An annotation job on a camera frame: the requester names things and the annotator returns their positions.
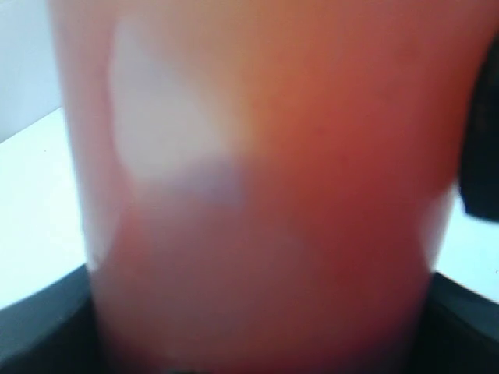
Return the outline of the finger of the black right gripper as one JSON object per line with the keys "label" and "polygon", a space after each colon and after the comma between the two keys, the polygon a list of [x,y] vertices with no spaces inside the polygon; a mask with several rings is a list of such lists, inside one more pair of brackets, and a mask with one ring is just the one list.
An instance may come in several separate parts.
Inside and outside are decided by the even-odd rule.
{"label": "finger of the black right gripper", "polygon": [[491,43],[474,86],[458,189],[467,215],[498,221],[498,39]]}

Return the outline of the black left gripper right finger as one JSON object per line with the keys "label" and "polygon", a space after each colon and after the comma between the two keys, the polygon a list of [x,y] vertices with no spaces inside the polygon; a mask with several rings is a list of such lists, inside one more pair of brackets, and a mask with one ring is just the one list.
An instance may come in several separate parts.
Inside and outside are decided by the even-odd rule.
{"label": "black left gripper right finger", "polygon": [[497,373],[498,304],[436,273],[420,327],[421,373]]}

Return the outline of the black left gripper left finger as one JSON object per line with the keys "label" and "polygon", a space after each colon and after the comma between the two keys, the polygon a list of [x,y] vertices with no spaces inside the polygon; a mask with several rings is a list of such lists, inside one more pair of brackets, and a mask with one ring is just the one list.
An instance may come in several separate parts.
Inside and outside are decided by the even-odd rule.
{"label": "black left gripper left finger", "polygon": [[101,346],[84,266],[1,311],[1,372],[101,372]]}

